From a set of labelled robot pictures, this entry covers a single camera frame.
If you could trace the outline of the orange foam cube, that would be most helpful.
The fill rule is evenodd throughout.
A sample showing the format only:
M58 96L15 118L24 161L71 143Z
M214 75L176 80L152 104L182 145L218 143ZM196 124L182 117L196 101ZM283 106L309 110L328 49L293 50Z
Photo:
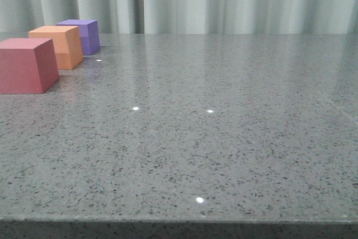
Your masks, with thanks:
M74 69L83 60L78 26L42 26L28 32L30 38L51 38L58 69Z

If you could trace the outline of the pale green curtain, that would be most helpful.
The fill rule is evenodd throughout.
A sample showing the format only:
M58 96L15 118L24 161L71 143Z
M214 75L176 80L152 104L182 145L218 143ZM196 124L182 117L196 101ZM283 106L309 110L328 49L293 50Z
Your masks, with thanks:
M1 0L1 31L95 19L104 33L357 33L357 0Z

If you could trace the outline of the purple foam cube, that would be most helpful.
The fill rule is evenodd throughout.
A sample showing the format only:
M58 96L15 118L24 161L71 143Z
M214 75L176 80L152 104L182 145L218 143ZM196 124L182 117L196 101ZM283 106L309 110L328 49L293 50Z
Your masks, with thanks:
M56 26L78 26L84 55L92 55L100 49L100 37L97 20L68 19L56 23Z

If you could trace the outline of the red foam cube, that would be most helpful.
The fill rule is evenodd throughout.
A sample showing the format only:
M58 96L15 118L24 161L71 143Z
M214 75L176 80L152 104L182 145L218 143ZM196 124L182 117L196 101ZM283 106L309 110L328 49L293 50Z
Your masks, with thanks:
M44 93L58 79L52 39L1 41L1 94Z

